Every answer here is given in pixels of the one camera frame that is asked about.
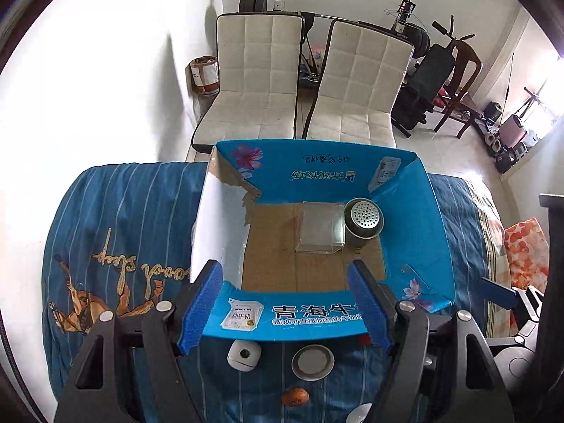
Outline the glass jar with metal lid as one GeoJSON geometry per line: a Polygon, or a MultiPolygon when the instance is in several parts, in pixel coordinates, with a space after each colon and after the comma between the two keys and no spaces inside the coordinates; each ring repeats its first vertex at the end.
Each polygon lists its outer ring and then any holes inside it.
{"type": "Polygon", "coordinates": [[[326,378],[335,366],[335,356],[327,347],[309,345],[300,349],[293,357],[292,371],[300,380],[319,381],[326,378]]]}

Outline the white round cream tin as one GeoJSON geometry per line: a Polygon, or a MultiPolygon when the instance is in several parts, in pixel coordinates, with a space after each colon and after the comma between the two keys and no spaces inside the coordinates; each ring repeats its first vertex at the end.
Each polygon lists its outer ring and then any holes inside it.
{"type": "Polygon", "coordinates": [[[345,419],[346,423],[363,423],[369,411],[371,410],[371,403],[363,403],[350,411],[345,419]]]}

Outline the brown walnut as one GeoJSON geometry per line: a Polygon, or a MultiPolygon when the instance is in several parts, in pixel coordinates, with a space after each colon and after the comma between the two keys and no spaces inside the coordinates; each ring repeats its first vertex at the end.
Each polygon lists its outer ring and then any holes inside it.
{"type": "Polygon", "coordinates": [[[301,407],[309,402],[310,395],[304,388],[290,388],[283,392],[281,400],[285,407],[301,407]]]}

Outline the red rectangular box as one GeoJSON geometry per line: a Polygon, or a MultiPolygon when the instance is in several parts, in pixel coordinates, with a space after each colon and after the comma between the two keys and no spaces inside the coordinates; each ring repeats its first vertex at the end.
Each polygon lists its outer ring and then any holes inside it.
{"type": "Polygon", "coordinates": [[[357,342],[360,344],[360,346],[365,346],[365,347],[373,345],[373,342],[367,333],[360,334],[357,337],[357,342]]]}

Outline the orange white floral pillow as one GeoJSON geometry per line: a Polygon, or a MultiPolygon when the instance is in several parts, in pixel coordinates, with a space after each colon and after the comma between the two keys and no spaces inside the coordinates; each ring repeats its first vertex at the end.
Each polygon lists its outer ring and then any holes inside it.
{"type": "Polygon", "coordinates": [[[533,286],[546,291],[549,277],[550,248],[536,220],[530,218],[504,231],[511,285],[520,289],[533,286]]]}

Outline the blue cardboard milk box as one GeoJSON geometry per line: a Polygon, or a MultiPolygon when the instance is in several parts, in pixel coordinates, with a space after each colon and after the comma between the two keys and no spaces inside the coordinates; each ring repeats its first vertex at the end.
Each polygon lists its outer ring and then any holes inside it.
{"type": "Polygon", "coordinates": [[[212,149],[191,268],[223,284],[204,334],[310,341],[364,333],[347,266],[400,300],[452,305],[453,269],[427,171],[409,151],[319,140],[225,140],[212,149]]]}

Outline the blue striped bed cover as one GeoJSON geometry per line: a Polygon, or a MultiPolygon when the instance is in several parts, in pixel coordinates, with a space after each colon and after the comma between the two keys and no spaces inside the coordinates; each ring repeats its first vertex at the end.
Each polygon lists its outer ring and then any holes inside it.
{"type": "MultiPolygon", "coordinates": [[[[189,280],[191,233],[204,163],[119,164],[78,176],[59,205],[45,246],[43,341],[51,388],[62,395],[83,341],[103,311],[130,316],[176,296],[189,280]]],[[[446,230],[455,306],[470,311],[488,337],[513,330],[509,313],[486,302],[474,283],[509,284],[503,225],[482,182],[429,178],[446,230]]],[[[298,385],[290,369],[295,343],[267,342],[258,367],[243,373],[226,359],[226,339],[204,337],[180,359],[196,406],[210,422],[341,422],[380,387],[388,360],[357,336],[328,344],[333,372],[307,388],[310,401],[288,408],[282,394],[298,385]]]]}

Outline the clear plastic square box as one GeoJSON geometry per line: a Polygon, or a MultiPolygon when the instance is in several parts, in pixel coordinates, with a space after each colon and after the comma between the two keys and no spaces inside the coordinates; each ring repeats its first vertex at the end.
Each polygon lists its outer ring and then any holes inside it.
{"type": "Polygon", "coordinates": [[[295,251],[335,254],[345,245],[344,205],[302,202],[295,223],[295,251]]]}

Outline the grey speaker box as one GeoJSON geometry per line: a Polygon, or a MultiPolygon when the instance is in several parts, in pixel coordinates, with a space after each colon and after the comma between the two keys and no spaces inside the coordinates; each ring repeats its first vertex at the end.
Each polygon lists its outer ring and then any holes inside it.
{"type": "Polygon", "coordinates": [[[516,114],[510,115],[499,127],[499,139],[508,148],[516,147],[526,134],[524,124],[516,114]]]}

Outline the dark wooden chair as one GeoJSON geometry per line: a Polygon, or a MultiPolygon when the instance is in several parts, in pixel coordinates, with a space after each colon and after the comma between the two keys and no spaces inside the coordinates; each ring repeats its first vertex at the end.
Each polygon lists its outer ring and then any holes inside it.
{"type": "Polygon", "coordinates": [[[478,107],[470,95],[470,87],[474,84],[483,68],[483,63],[476,51],[467,43],[469,36],[453,39],[448,47],[456,54],[455,65],[450,81],[443,87],[446,91],[440,98],[446,100],[446,110],[435,126],[437,133],[452,118],[463,124],[456,137],[460,139],[468,128],[479,117],[478,107]]]}

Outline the brown white bucket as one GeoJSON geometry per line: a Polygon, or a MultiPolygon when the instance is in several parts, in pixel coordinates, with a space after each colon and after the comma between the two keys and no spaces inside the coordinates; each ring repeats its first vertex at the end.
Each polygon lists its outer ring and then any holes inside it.
{"type": "Polygon", "coordinates": [[[217,57],[203,55],[189,63],[192,86],[196,93],[213,96],[219,93],[219,67],[217,57]]]}

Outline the left cream folding chair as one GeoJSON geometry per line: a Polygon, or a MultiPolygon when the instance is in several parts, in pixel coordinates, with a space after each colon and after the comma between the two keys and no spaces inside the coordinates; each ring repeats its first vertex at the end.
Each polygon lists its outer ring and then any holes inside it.
{"type": "Polygon", "coordinates": [[[218,16],[219,93],[192,135],[196,152],[222,140],[294,138],[303,29],[296,12],[218,16]]]}

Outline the cream folding chair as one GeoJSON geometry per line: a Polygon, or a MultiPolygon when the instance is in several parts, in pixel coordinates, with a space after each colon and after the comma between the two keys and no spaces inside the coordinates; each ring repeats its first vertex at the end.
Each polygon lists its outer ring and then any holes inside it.
{"type": "Polygon", "coordinates": [[[196,152],[222,140],[294,138],[303,29],[296,12],[218,16],[219,93],[192,135],[196,152]]]}
{"type": "Polygon", "coordinates": [[[413,52],[394,32],[334,20],[303,139],[394,148],[391,112],[413,52]]]}

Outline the black exercise bench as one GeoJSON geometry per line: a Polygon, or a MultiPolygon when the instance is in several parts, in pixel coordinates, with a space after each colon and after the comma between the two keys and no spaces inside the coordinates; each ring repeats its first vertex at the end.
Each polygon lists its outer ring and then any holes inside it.
{"type": "Polygon", "coordinates": [[[440,95],[446,93],[443,87],[452,77],[456,57],[454,51],[448,47],[449,43],[453,39],[458,40],[466,36],[469,36],[470,39],[475,37],[473,33],[460,38],[456,37],[453,20],[450,20],[447,28],[437,21],[432,23],[432,27],[447,37],[449,42],[444,47],[439,44],[430,46],[419,66],[404,81],[391,113],[393,126],[408,139],[411,131],[418,124],[427,122],[427,114],[433,112],[436,107],[436,99],[442,101],[445,106],[443,110],[446,110],[446,100],[441,99],[440,95]]]}

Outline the right cream folding chair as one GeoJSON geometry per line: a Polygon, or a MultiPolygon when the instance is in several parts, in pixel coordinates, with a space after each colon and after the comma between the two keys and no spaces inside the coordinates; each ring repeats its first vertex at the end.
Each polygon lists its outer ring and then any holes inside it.
{"type": "Polygon", "coordinates": [[[394,148],[391,112],[413,52],[394,32],[334,20],[303,139],[394,148]]]}

